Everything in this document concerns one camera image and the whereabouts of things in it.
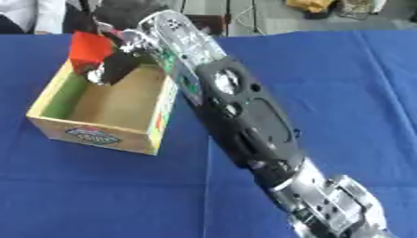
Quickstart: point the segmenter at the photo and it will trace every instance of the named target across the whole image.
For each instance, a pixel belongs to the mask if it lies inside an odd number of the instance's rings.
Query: cable
[[[247,13],[247,12],[249,12],[249,11],[251,11],[253,9],[253,6],[251,6],[251,7],[248,7],[246,10],[244,10],[244,11],[242,11],[241,13],[239,13],[239,14],[237,14],[237,16],[236,16],[236,18],[235,18],[235,20],[239,23],[239,24],[241,24],[242,26],[245,26],[245,27],[249,27],[249,28],[254,28],[254,26],[251,26],[251,25],[248,25],[247,23],[245,23],[245,22],[243,22],[242,21],[242,17],[243,17],[243,15],[245,14],[245,13]],[[257,27],[257,28],[255,28],[261,35],[266,35],[266,33],[264,33],[259,27]]]
[[[180,9],[181,13],[184,13],[185,5],[187,5],[187,0],[182,0],[182,6],[181,6],[181,9]]]

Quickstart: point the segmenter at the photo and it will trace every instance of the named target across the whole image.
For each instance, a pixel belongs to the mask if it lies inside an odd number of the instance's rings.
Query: red object
[[[70,61],[76,73],[84,73],[88,68],[97,67],[112,53],[112,42],[104,36],[82,32],[73,35]]]

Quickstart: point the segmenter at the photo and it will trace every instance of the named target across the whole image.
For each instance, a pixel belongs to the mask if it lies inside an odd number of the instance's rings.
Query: cardboard box
[[[155,155],[177,90],[154,65],[115,86],[96,86],[67,60],[27,117],[50,139]]]

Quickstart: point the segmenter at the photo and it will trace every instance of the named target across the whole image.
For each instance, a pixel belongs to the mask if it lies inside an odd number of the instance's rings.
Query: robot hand
[[[178,12],[153,1],[121,2],[101,1],[99,27],[119,38],[124,52],[152,56],[220,147],[289,215],[300,237],[394,237],[372,194],[347,176],[325,178],[305,156],[286,115],[238,60]]]

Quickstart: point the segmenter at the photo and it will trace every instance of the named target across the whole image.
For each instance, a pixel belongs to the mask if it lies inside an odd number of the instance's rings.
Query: blue tablecloth
[[[25,112],[65,61],[70,37],[0,37],[0,237],[295,237],[178,98],[158,156],[47,139]],[[222,39],[303,131],[327,175],[382,201],[417,237],[417,32]]]

